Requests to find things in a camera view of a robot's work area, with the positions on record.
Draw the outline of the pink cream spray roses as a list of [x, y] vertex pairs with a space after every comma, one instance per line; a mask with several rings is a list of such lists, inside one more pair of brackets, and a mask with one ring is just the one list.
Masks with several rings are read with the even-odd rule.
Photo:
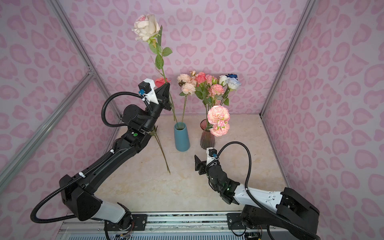
[[197, 81], [196, 81], [196, 71], [191, 71], [189, 74], [180, 74], [177, 77], [178, 84], [181, 87], [180, 96], [184, 97], [183, 113], [182, 113], [182, 123], [184, 122], [186, 106], [188, 101], [188, 96], [195, 94]]

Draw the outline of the magenta small rose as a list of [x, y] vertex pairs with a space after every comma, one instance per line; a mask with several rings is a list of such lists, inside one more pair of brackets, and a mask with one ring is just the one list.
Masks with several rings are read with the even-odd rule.
[[163, 155], [163, 158], [165, 160], [165, 164], [166, 164], [166, 168], [167, 168], [167, 171], [169, 173], [169, 175], [171, 175], [171, 171], [170, 171], [170, 168], [169, 168], [169, 165], [168, 165], [168, 162], [167, 162], [167, 158], [166, 158], [166, 155], [165, 155], [165, 152], [164, 152], [164, 149], [163, 149], [163, 146], [161, 144], [161, 140], [160, 140], [160, 137], [158, 135], [158, 127], [157, 126], [154, 126], [154, 129], [151, 131], [151, 136], [155, 137], [157, 143], [158, 143], [158, 146], [161, 150], [161, 153]]

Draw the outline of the small pink spray roses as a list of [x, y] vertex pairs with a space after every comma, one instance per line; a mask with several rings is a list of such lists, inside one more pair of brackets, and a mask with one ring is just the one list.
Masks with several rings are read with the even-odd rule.
[[225, 89], [220, 84], [214, 84], [210, 88], [210, 97], [212, 106], [207, 113], [208, 128], [212, 135], [221, 137], [226, 135], [230, 130], [230, 113], [227, 108], [221, 105], [221, 100], [225, 94]]

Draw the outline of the cream pink rose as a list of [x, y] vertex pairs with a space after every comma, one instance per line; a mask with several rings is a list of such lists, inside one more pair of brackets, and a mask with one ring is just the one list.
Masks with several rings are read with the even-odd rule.
[[168, 57], [172, 50], [162, 47], [163, 27], [159, 25], [156, 17], [151, 14], [139, 16], [135, 22], [132, 32], [135, 34], [136, 41], [146, 42], [149, 49], [156, 57], [153, 63], [161, 74], [161, 78], [167, 78], [164, 70], [165, 57]]

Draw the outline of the pale blue white rose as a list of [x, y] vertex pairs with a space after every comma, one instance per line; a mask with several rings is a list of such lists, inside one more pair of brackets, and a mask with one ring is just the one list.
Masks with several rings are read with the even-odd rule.
[[230, 92], [233, 92], [233, 91], [236, 91], [240, 86], [241, 86], [241, 83], [239, 82], [238, 79], [234, 79], [234, 78], [228, 78], [226, 75], [221, 75], [219, 77], [219, 84], [225, 88], [225, 92], [222, 96], [222, 100], [220, 102], [220, 105], [226, 105], [228, 106], [229, 105], [229, 93]]

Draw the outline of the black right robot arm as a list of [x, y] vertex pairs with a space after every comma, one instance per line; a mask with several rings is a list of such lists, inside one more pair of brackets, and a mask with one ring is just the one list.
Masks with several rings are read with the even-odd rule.
[[263, 191], [246, 188], [228, 178], [218, 159], [207, 156], [206, 161], [195, 158], [195, 170], [206, 175], [210, 187], [227, 204], [243, 205], [241, 223], [252, 229], [258, 225], [288, 230], [299, 240], [317, 239], [319, 210], [291, 188], [283, 191]]

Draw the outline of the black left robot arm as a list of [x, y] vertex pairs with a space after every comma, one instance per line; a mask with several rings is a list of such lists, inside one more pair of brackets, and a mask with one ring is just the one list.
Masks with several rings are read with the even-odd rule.
[[113, 223], [119, 230], [131, 230], [133, 218], [124, 205], [112, 204], [95, 196], [98, 187], [123, 163], [141, 152], [148, 144], [155, 130], [155, 123], [162, 110], [170, 111], [170, 84], [165, 83], [156, 90], [150, 84], [141, 82], [139, 93], [118, 92], [111, 95], [102, 107], [102, 120], [108, 127], [115, 128], [106, 119], [109, 103], [119, 96], [132, 96], [143, 100], [146, 105], [141, 109], [137, 105], [125, 108], [120, 126], [126, 126], [127, 132], [117, 139], [107, 153], [92, 165], [73, 177], [65, 175], [60, 179], [63, 203], [80, 221], [102, 220]]

